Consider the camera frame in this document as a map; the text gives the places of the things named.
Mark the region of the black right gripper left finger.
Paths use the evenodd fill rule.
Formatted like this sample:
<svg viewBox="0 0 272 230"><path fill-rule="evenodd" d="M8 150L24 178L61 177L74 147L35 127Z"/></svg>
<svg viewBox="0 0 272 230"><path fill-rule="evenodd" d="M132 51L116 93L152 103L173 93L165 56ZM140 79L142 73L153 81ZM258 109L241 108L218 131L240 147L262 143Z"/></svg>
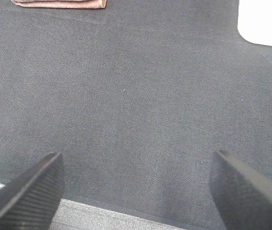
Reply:
<svg viewBox="0 0 272 230"><path fill-rule="evenodd" d="M51 153L0 189L0 230L47 230L64 193L64 165Z"/></svg>

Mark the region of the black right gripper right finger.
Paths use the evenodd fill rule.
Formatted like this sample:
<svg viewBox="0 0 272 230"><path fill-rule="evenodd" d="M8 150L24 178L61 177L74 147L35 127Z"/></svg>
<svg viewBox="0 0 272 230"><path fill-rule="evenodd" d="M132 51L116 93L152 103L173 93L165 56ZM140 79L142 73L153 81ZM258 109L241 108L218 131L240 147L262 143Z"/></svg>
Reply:
<svg viewBox="0 0 272 230"><path fill-rule="evenodd" d="M272 180L232 154L213 153L209 188L228 230L272 230Z"/></svg>

